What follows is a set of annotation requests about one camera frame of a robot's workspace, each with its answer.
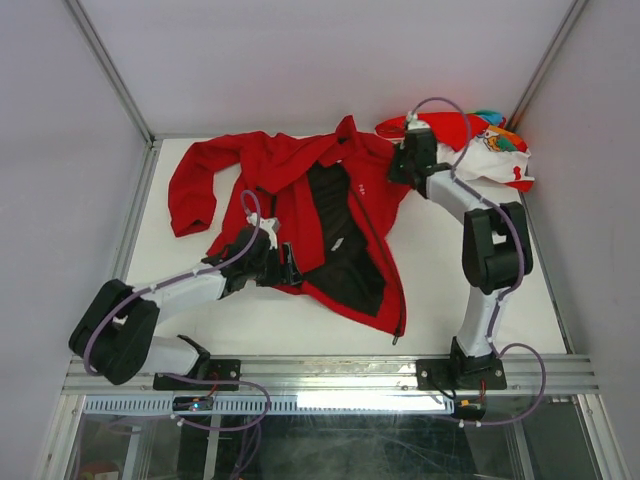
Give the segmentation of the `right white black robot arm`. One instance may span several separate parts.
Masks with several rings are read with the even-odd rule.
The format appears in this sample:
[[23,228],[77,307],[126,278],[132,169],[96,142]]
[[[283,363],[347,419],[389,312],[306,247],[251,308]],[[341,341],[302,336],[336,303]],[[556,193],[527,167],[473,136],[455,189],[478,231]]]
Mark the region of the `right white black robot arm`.
[[487,199],[461,180],[454,166],[439,163],[435,133],[421,120],[404,127],[388,178],[410,186],[462,225],[461,263],[470,284],[464,320],[447,358],[416,362],[418,388],[504,390],[494,337],[508,297],[533,268],[524,207]]

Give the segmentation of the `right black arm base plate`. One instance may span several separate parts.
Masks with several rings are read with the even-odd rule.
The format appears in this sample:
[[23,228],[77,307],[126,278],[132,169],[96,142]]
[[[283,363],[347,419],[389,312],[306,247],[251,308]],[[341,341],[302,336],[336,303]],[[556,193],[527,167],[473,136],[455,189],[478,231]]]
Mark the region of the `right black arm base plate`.
[[494,357],[458,361],[453,358],[419,359],[415,363],[419,390],[507,389],[502,362]]

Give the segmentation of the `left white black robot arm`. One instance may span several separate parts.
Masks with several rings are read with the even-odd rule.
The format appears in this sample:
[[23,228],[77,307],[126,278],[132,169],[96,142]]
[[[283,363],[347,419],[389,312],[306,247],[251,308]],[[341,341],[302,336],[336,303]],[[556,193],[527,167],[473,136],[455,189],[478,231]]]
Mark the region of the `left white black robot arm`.
[[246,226],[236,240],[192,269],[146,286],[119,279],[102,285],[69,338],[88,374],[121,385],[139,373],[173,374],[188,388],[209,377],[210,354],[186,335],[156,335],[158,324],[253,281],[261,287],[297,286],[302,275],[290,243],[270,224]]

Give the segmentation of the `red zip jacket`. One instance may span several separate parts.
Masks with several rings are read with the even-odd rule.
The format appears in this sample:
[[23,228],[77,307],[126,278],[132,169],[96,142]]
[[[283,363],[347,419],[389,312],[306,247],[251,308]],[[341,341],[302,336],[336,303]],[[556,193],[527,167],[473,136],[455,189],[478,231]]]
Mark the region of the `red zip jacket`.
[[407,306],[386,237],[409,192],[388,172],[394,148],[357,130],[346,116],[330,134],[295,138],[264,132],[224,135],[192,144],[169,181],[168,209],[177,237],[207,230],[217,199],[214,179],[241,168],[221,231],[207,253],[229,246],[246,224],[243,191],[280,223],[278,242],[292,253],[295,280],[278,284],[333,312],[398,339]]

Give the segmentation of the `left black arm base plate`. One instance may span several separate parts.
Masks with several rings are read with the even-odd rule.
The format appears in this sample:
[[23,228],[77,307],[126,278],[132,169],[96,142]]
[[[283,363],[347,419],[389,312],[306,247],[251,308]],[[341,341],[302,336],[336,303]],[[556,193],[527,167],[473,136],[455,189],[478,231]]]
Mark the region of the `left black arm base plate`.
[[186,375],[156,374],[152,388],[155,391],[237,391],[241,377],[240,359],[212,357],[202,361]]

